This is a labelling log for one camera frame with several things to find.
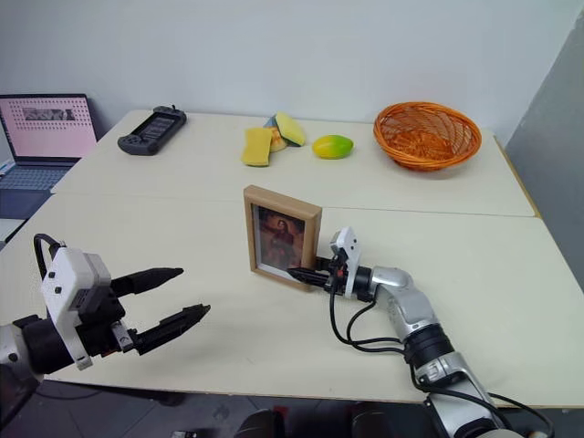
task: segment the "mango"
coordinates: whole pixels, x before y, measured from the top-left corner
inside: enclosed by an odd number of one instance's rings
[[[345,158],[353,149],[353,140],[342,135],[325,135],[312,143],[312,151],[327,160]]]

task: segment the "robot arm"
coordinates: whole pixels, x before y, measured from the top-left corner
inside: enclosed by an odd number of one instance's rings
[[[454,350],[429,299],[414,285],[412,277],[398,268],[359,266],[360,246],[350,227],[339,231],[330,246],[334,257],[318,260],[318,270],[327,274],[306,268],[288,272],[331,294],[387,301],[391,324],[412,370],[412,382],[430,394],[424,405],[438,433],[448,438],[518,437],[509,430],[505,417],[493,414],[496,409],[488,393],[462,354]]]
[[[46,268],[41,241],[50,244]],[[35,236],[36,259],[47,317],[21,318],[0,326],[2,427],[43,380],[45,374],[75,363],[79,370],[91,357],[135,349],[142,355],[181,336],[209,311],[202,304],[184,308],[142,333],[126,328],[120,298],[140,294],[180,275],[180,268],[153,268],[111,279],[101,258],[68,248],[46,235]]]

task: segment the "black cable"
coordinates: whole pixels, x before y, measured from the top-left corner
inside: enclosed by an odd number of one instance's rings
[[[43,257],[43,247],[41,243],[45,241],[49,245],[49,251],[51,248],[59,247],[60,243],[53,239],[50,235],[38,234],[33,237],[33,247],[35,248],[36,264],[38,265],[38,271],[40,273],[41,280],[45,278],[47,274],[47,264],[45,263],[45,258]]]
[[[83,400],[83,399],[90,399],[91,397],[95,397],[96,395],[101,394],[101,391],[95,391],[92,392],[90,394],[87,395],[79,395],[77,397],[60,397],[57,395],[48,395],[48,394],[43,394],[42,392],[35,392],[36,395],[38,395],[39,397],[44,397],[46,399],[51,399],[51,400]]]
[[[347,326],[348,339],[343,338],[341,336],[341,334],[339,333],[339,329],[337,328],[337,319],[335,318],[335,295],[336,294],[334,293],[334,290],[330,291],[330,299],[328,301],[328,310],[329,310],[329,314],[330,314],[330,325],[332,327],[332,331],[335,333],[335,336],[337,337],[337,339],[339,341],[341,341],[343,344],[350,345],[354,349],[358,349],[359,351],[364,351],[366,353],[392,352],[392,353],[404,354],[403,349],[397,349],[395,347],[382,347],[382,348],[370,349],[370,348],[365,348],[365,347],[361,346],[364,344],[371,344],[373,342],[399,342],[400,340],[397,338],[375,338],[375,339],[353,340],[350,338],[349,326]],[[361,316],[363,313],[365,313],[367,310],[372,309],[373,306],[375,306],[375,301],[373,301],[372,304],[369,304],[368,306],[366,306],[365,308],[363,308],[359,312],[357,312],[353,316],[353,318],[351,319],[350,327],[352,328],[352,326],[355,323],[355,321],[357,320],[357,318],[359,316]]]
[[[444,388],[436,388],[436,387],[433,387],[433,386],[424,386],[424,385],[421,385],[416,380],[416,376],[415,376],[415,373],[414,373],[414,370],[413,370],[413,366],[412,365],[410,365],[410,376],[412,377],[412,385],[416,388],[416,390],[422,391],[422,392],[428,392],[429,394],[447,395],[447,396],[450,396],[450,397],[455,397],[455,398],[458,398],[458,399],[463,399],[463,400],[466,400],[468,402],[476,403],[479,406],[482,406],[485,409],[487,409],[488,411],[490,411],[499,420],[501,420],[501,423],[505,426],[506,429],[509,429],[510,431],[513,431],[513,427],[511,426],[511,423],[509,422],[509,420],[505,417],[505,415],[502,412],[500,412],[491,403],[489,403],[487,401],[484,401],[482,399],[479,399],[477,397],[473,397],[472,395],[465,394],[463,392],[450,391],[450,390],[446,390]]]
[[[524,410],[526,412],[529,412],[532,415],[535,415],[539,420],[541,420],[542,422],[544,422],[546,424],[546,426],[547,426],[547,438],[554,438],[554,436],[556,435],[556,431],[555,431],[555,428],[554,428],[554,423],[551,420],[549,420],[549,418],[546,415],[544,415],[543,413],[538,412],[535,409],[530,408],[529,406],[526,406],[523,403],[520,403],[519,401],[515,401],[515,400],[510,399],[508,397],[505,397],[503,395],[494,394],[492,392],[489,392],[489,395],[491,397],[493,397],[494,399],[498,399],[498,400],[500,400],[502,402],[507,402],[507,403],[510,403],[510,404],[514,404],[517,408],[522,409],[522,410]]]

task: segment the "laptop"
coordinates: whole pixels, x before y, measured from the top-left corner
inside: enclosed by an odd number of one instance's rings
[[[27,219],[97,141],[84,94],[0,95],[14,163],[0,168],[0,217]]]

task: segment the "gray wall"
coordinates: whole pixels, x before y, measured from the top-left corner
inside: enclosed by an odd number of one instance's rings
[[[507,152],[584,289],[584,11]]]
[[[0,92],[85,92],[106,129],[170,103],[372,121],[392,102],[424,99],[506,143],[583,5],[0,0]]]

